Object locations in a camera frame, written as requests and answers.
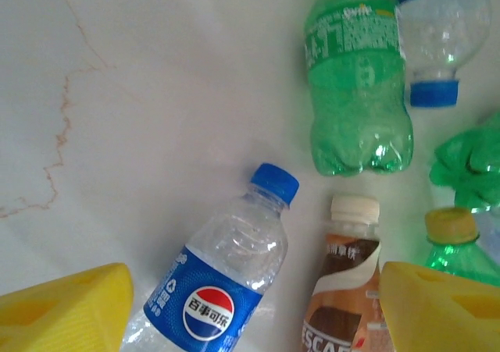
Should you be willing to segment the green Sprite bottle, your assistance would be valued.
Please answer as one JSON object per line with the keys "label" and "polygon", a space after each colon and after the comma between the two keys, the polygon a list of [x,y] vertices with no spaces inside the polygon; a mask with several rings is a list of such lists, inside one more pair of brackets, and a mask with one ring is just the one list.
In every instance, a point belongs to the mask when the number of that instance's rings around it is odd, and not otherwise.
{"label": "green Sprite bottle", "polygon": [[304,25],[313,122],[323,176],[406,169],[413,125],[396,0],[316,0]]}
{"label": "green Sprite bottle", "polygon": [[500,287],[500,265],[477,245],[480,234],[470,210],[434,209],[425,214],[425,225],[432,245],[425,266]]}
{"label": "green Sprite bottle", "polygon": [[500,111],[434,150],[430,181],[455,191],[456,207],[500,208]]}

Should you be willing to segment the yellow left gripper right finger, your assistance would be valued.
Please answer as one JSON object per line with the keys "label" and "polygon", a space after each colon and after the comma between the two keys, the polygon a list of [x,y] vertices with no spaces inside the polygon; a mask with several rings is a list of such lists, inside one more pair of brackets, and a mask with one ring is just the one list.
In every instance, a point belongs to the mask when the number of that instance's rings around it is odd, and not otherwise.
{"label": "yellow left gripper right finger", "polygon": [[388,261],[379,294],[397,352],[500,352],[500,287]]}

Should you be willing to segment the Pepsi bottle blue label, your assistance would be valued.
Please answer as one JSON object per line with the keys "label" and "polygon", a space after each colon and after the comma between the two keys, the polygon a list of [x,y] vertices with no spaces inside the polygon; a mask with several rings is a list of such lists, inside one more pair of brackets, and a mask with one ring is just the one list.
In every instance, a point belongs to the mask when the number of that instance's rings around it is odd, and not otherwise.
{"label": "Pepsi bottle blue label", "polygon": [[398,0],[402,45],[410,72],[409,103],[454,106],[458,69],[480,50],[491,26],[491,0]]}
{"label": "Pepsi bottle blue label", "polygon": [[119,352],[233,352],[284,262],[281,221],[299,188],[263,163],[182,247],[135,313]]}

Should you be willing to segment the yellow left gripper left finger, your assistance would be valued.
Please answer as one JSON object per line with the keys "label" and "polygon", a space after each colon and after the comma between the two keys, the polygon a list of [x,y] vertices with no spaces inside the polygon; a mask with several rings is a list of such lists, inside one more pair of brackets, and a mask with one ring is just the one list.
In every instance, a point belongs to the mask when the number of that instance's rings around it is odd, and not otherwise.
{"label": "yellow left gripper left finger", "polygon": [[0,296],[0,352],[118,352],[134,299],[124,263]]}

